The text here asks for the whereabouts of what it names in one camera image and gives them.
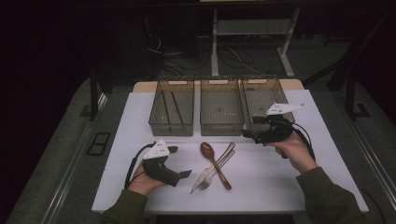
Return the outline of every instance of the white plastic part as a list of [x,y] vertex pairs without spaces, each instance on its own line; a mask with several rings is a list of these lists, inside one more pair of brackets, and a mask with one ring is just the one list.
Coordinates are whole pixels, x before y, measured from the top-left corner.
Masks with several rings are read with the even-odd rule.
[[154,147],[152,147],[148,153],[143,157],[144,160],[149,160],[149,159],[154,159],[154,158],[159,158],[159,157],[164,157],[168,156],[170,154],[168,146],[166,145],[165,141],[163,139],[160,139]]
[[294,110],[304,108],[304,104],[300,105],[287,105],[287,104],[273,104],[268,110],[267,115],[281,115],[286,114]]

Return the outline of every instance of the floor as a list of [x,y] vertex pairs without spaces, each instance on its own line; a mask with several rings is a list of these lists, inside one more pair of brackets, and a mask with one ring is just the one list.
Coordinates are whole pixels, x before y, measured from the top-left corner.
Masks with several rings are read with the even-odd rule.
[[[322,36],[292,39],[288,57],[295,78],[304,80],[336,62],[349,45],[347,42],[337,42],[325,46],[324,42]],[[179,54],[179,49],[167,49],[169,57],[161,64],[159,76],[210,76],[210,41],[202,36],[200,43],[197,54],[190,57]],[[221,38],[219,73],[221,76],[265,73],[287,78],[276,53],[276,47],[280,44],[281,36]],[[383,185],[378,181],[378,175],[363,153],[364,144],[356,137],[358,127],[366,138],[364,143],[374,149],[384,170],[394,178],[396,127],[359,84],[356,103],[363,104],[370,117],[351,121],[344,110],[345,88],[328,91],[326,84],[330,77],[331,74],[322,77],[305,88],[311,91],[346,166],[361,188],[370,209],[366,214],[370,223],[396,223],[396,207],[389,201]],[[9,223],[98,222],[100,214],[92,212],[91,206],[120,122],[123,105],[131,89],[131,86],[118,86],[111,94],[107,94],[102,99],[98,117],[90,121],[83,113],[90,104],[89,80],[81,84],[11,214]],[[102,156],[88,156],[85,152],[96,133],[110,133],[109,142]],[[293,220],[298,224],[310,223],[306,214],[293,215]]]

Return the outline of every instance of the background table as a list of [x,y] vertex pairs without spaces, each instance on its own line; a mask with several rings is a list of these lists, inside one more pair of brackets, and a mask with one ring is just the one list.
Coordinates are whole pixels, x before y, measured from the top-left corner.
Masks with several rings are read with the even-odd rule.
[[[317,162],[332,181],[355,194],[361,211],[367,212],[361,194],[343,162],[318,108],[309,91],[302,90],[298,80],[281,80],[290,104],[305,104],[293,112],[296,123],[309,133]],[[254,144],[242,136],[211,136],[200,134],[199,82],[195,82],[195,113],[192,137],[164,137],[168,146],[178,146],[165,165],[176,172],[192,170],[190,177],[181,179],[175,188],[165,186],[155,190],[146,207],[150,214],[292,214],[304,211],[304,195],[295,179],[298,172],[288,160],[280,159],[272,147]],[[103,212],[114,204],[123,188],[132,158],[143,146],[161,137],[153,136],[149,127],[149,113],[156,83],[137,83],[126,103],[120,126],[102,176],[93,211]],[[215,149],[216,158],[230,142],[235,142],[235,154],[222,168],[233,188],[226,190],[216,176],[212,185],[190,194],[199,174],[210,166],[199,146],[208,142]]]

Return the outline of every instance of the green sleeve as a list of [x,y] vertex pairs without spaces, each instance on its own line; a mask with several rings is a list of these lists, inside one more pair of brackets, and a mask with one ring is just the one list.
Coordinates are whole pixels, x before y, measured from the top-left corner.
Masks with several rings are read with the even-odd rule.
[[146,196],[123,189],[116,203],[102,214],[100,223],[142,223],[147,201]]
[[367,223],[353,193],[335,185],[321,167],[297,176],[305,209],[314,223]]

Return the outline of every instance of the wooden spoon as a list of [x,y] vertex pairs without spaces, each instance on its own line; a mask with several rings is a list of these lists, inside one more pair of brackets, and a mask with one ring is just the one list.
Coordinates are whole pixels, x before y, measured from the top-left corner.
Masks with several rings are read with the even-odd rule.
[[230,183],[225,178],[224,174],[222,173],[222,171],[220,170],[220,168],[218,167],[218,165],[215,162],[215,151],[213,150],[212,146],[210,146],[207,142],[201,143],[201,153],[205,158],[207,158],[208,160],[210,160],[213,163],[213,165],[216,168],[216,171],[218,172],[218,174],[220,176],[221,182],[223,183],[224,187],[226,189],[231,189]]

